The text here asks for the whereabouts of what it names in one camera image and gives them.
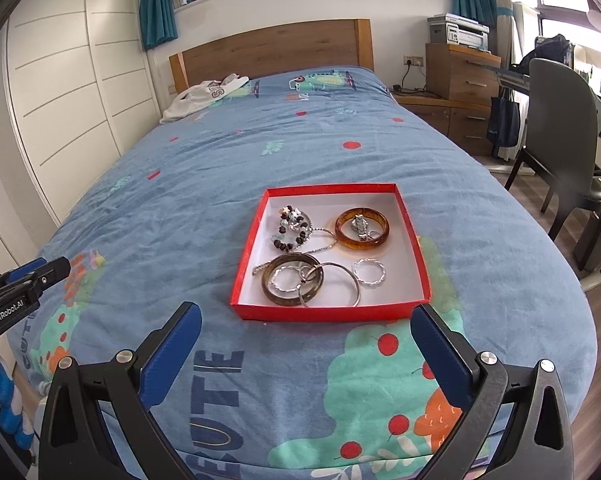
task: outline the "blue duvet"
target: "blue duvet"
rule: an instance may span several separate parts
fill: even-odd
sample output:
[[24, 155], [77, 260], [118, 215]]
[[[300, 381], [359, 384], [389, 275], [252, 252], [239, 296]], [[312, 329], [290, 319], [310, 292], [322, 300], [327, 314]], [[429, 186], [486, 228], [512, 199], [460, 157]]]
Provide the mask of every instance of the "blue duvet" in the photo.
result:
[[[433, 306], [478, 350], [554, 361], [576, 416], [596, 333], [569, 265], [480, 164], [355, 67], [251, 81], [123, 156], [42, 251], [70, 258], [72, 273], [9, 333], [29, 380], [44, 388], [68, 354], [84, 364], [136, 348], [193, 301], [202, 333], [152, 413], [200, 480], [414, 477], [460, 412], [409, 320], [263, 323], [228, 305], [263, 190], [349, 182], [399, 185]], [[123, 461], [142, 476], [108, 413]], [[488, 442], [477, 463], [493, 451]]]

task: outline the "amber bangle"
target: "amber bangle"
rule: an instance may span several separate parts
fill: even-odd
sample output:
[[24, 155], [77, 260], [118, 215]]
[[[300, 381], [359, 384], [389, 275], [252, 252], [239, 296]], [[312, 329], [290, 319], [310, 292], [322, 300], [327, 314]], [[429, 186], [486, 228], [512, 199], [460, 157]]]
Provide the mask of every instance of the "amber bangle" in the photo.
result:
[[[269, 280], [272, 277], [274, 271], [289, 262], [303, 262], [305, 264], [310, 265], [311, 267], [319, 266], [321, 263], [314, 258], [314, 256], [310, 256], [309, 254], [304, 253], [288, 253], [283, 254], [282, 256], [278, 256], [275, 260], [273, 260], [263, 271], [263, 279], [261, 280], [261, 284], [263, 286], [263, 292], [266, 295], [267, 299], [272, 301], [273, 303], [282, 305], [282, 306], [299, 306], [301, 304], [301, 299], [299, 296], [292, 298], [285, 298], [283, 296], [278, 296], [274, 294], [269, 288]], [[323, 285], [323, 278], [325, 274], [323, 273], [323, 268], [319, 267], [313, 274], [316, 274], [316, 278], [311, 280], [311, 288], [303, 294], [303, 301], [306, 303], [314, 298], [321, 290], [321, 286]]]
[[[373, 221], [378, 222], [381, 226], [383, 232], [380, 236], [370, 239], [370, 240], [355, 240], [350, 238], [349, 236], [343, 233], [343, 226], [346, 222], [352, 220], [356, 215], [363, 215], [365, 218], [372, 219]], [[345, 211], [341, 216], [337, 219], [337, 225], [335, 229], [337, 240], [339, 243], [342, 243], [345, 247], [349, 247], [350, 249], [355, 249], [357, 251], [367, 251], [369, 249], [373, 249], [380, 245], [383, 245], [387, 241], [389, 237], [389, 222], [378, 211], [374, 209], [369, 209], [366, 207], [357, 207], [354, 209], [350, 209], [349, 211]]]

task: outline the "gray chair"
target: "gray chair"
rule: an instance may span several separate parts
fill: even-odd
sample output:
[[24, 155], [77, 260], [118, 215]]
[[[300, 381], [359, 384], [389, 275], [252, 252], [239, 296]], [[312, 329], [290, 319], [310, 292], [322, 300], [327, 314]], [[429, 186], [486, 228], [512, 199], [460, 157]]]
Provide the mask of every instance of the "gray chair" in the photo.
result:
[[593, 237], [578, 261], [580, 270], [601, 233], [601, 183], [594, 177], [596, 141], [600, 131], [595, 99], [587, 82], [566, 65], [532, 59], [527, 140], [505, 184], [505, 189], [510, 189], [525, 162], [549, 184], [542, 212], [552, 195], [558, 194], [559, 210], [549, 230], [552, 240], [556, 239], [574, 208], [597, 213]]

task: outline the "printer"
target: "printer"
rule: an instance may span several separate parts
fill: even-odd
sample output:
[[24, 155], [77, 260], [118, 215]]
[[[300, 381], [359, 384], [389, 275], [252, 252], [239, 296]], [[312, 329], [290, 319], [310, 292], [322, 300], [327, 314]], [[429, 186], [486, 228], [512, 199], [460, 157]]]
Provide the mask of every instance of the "printer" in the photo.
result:
[[437, 14], [427, 19], [431, 43], [450, 43], [489, 52], [489, 27], [456, 14]]

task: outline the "power outlet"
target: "power outlet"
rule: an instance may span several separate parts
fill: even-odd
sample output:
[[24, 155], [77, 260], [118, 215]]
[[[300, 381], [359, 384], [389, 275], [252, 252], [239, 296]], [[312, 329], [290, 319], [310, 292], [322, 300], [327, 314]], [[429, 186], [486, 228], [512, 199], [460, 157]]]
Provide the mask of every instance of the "power outlet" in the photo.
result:
[[403, 56], [403, 65], [412, 62], [412, 66], [425, 66], [425, 58], [420, 56]]

